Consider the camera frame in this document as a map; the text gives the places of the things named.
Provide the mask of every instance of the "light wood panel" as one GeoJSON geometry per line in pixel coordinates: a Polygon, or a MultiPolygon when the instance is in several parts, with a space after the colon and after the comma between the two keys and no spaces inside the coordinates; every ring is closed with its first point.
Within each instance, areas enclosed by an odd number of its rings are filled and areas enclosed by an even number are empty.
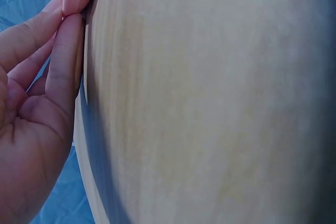
{"type": "Polygon", "coordinates": [[[307,223],[333,1],[95,0],[75,144],[96,222],[307,223]]]}

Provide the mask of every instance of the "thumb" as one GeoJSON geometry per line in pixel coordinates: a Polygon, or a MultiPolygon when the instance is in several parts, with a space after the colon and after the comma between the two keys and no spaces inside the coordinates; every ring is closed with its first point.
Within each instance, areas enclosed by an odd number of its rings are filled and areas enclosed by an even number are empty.
{"type": "Polygon", "coordinates": [[[0,67],[7,73],[49,41],[62,21],[62,0],[52,0],[35,17],[0,33],[0,67]]]}

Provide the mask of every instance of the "wooden surface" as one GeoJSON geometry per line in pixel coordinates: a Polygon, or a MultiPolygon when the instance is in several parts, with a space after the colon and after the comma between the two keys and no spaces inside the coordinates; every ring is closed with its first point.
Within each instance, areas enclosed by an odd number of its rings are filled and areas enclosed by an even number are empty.
{"type": "Polygon", "coordinates": [[[94,0],[75,144],[97,223],[308,223],[334,0],[94,0]]]}

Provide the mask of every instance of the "fingernail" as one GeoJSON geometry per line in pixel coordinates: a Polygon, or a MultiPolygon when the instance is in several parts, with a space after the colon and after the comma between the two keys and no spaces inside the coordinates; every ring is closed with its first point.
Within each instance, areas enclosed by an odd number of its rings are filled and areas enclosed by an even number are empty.
{"type": "Polygon", "coordinates": [[[42,10],[45,13],[52,13],[53,11],[57,10],[58,8],[62,7],[63,0],[51,0],[46,7],[42,10]]]}

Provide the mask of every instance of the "skin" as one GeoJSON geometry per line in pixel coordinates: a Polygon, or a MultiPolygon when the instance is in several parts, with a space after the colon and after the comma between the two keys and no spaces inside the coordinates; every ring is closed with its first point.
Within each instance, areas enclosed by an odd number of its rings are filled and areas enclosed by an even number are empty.
{"type": "Polygon", "coordinates": [[[0,33],[0,223],[32,220],[71,149],[84,28],[61,3],[0,33]]]}

